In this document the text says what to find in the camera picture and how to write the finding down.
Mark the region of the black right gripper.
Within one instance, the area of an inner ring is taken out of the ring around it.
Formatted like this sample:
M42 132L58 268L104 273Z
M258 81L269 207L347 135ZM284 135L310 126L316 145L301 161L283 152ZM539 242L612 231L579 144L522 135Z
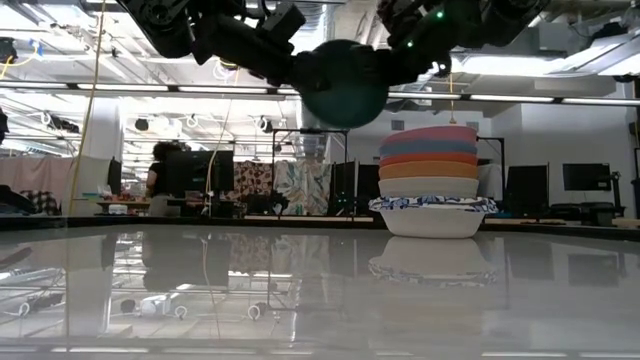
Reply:
M378 50L378 75L388 86L412 83L416 74L451 72L450 50L454 26L443 6L426 13L403 39L401 46Z

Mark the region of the teal green plastic bowl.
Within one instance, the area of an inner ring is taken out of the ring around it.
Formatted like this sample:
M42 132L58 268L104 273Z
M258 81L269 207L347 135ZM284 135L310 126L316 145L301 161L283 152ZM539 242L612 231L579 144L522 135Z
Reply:
M384 109L389 86L375 51L352 40L325 42L311 52L312 80L299 90L306 108L323 124L362 127Z

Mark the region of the pink plastic bowl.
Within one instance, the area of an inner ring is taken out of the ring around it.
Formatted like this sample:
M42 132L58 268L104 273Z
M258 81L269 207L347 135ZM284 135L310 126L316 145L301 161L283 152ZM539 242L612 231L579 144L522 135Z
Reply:
M461 125L442 125L402 131L384 138L382 145L409 140L453 140L475 143L477 130Z

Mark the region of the blue plastic bowl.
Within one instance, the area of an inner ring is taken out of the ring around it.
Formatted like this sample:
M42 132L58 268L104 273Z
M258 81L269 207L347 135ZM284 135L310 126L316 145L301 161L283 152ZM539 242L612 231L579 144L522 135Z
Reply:
M464 141L418 139L405 142L388 143L379 148L379 154L383 158L406 154L447 152L476 155L477 147L475 143L468 143Z

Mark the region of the red plastic bowl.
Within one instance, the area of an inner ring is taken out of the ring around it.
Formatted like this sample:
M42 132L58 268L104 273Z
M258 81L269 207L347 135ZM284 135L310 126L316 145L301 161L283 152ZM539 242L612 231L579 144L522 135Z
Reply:
M415 153L401 154L382 158L379 162L380 167L418 161L440 161L440 162L456 162L468 165L477 165L477 156L470 153L444 152L444 153Z

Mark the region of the orange plastic bowl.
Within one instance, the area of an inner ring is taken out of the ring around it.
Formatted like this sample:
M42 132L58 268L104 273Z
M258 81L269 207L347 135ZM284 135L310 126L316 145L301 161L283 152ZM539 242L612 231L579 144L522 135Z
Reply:
M379 168L381 180L409 177L476 178L476 165L450 161L413 161L386 165Z

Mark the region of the cream white bowl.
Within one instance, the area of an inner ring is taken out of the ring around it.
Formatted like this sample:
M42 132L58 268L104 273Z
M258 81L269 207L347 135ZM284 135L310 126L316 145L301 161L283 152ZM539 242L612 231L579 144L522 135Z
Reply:
M405 177L380 180L378 185L382 196L475 197L479 181L462 177Z

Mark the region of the blue patterned paper bowl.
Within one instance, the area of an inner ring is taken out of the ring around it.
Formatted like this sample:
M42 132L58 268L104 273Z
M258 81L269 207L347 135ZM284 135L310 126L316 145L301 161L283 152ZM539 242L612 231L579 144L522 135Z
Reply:
M370 205L424 205L424 204L461 204L461 205L487 205L494 204L494 201L484 197L456 197L456 196L439 196L424 195L417 197L379 197L370 201Z
M498 211L495 204L486 205L383 205L372 204L388 230L395 236L428 239L463 239L472 237L488 214Z

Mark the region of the ceiling strip light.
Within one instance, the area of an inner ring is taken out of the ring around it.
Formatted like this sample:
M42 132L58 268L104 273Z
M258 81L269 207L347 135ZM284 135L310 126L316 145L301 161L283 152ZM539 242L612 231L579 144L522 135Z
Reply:
M292 88L246 87L246 86L185 86L185 85L144 85L144 84L96 84L7 81L0 80L0 90L33 93L89 94L94 91L99 96L131 97L225 97L237 99L283 100L297 97L299 93ZM451 102L493 102L493 103L531 103L542 105L577 105L602 107L640 107L640 99L560 97L560 96L520 96L497 94L466 94L443 92L402 92L391 91L389 99L431 100Z

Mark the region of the marbled blue cloth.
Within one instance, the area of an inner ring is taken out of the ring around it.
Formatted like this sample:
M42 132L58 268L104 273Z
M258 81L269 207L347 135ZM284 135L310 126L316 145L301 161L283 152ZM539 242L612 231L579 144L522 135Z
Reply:
M275 163L274 189L288 201L283 215L326 215L330 185L330 164L311 160Z

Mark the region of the person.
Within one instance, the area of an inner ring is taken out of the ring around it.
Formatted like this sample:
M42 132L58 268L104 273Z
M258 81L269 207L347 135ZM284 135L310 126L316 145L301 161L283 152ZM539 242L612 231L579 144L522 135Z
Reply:
M150 165L146 179L146 195L150 199L149 215L151 217L178 217L180 207L168 204L173 195L167 189L167 158L173 152L180 152L177 142L158 142L152 150L153 163Z
M0 185L0 214L59 216L60 206L49 191L14 192L9 186Z

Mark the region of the black desk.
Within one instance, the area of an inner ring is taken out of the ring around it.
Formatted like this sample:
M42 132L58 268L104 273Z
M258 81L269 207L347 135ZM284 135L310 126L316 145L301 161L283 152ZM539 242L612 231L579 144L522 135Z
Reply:
M611 227L622 218L625 208L609 202L557 203L549 207L549 215L565 221L579 221L586 226Z

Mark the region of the black monitor pole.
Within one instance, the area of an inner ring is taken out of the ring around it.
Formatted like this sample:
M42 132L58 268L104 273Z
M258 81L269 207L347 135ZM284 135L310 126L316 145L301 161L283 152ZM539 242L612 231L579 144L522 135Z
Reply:
M610 182L611 182L611 187L613 190L613 197L614 197L614 207L618 213L623 215L624 207L621 204L619 179L620 179L620 173L618 171L612 171L610 173Z

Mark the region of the silver ventilation duct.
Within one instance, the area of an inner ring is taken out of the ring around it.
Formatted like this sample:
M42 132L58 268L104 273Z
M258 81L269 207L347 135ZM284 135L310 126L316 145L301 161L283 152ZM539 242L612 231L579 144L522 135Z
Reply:
M293 37L294 53L312 51L321 45L331 33L332 15L330 5L298 2L297 6L306 18L306 23ZM320 121L299 100L296 105L296 125L299 132L293 139L296 158L323 158L327 135L322 132Z

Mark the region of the black table frame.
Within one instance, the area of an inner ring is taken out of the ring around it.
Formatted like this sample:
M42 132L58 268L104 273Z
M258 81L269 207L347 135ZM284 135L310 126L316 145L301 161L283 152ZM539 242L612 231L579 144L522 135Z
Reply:
M177 225L177 226L239 226L239 227L281 227L299 229L347 229L347 230L386 230L382 221L373 219L366 221L356 218L354 221L346 218L321 217L312 220L310 217L298 217L293 220L284 218L270 220L266 217L257 219L229 219L229 218L159 218L135 216L92 216L92 217L51 217L51 216L10 216L0 217L0 232L56 229L63 227L105 227L116 225ZM615 227L588 227L568 225L543 224L506 224L483 223L480 231L534 233L558 236L575 236L612 241L627 241L640 243L640 229Z

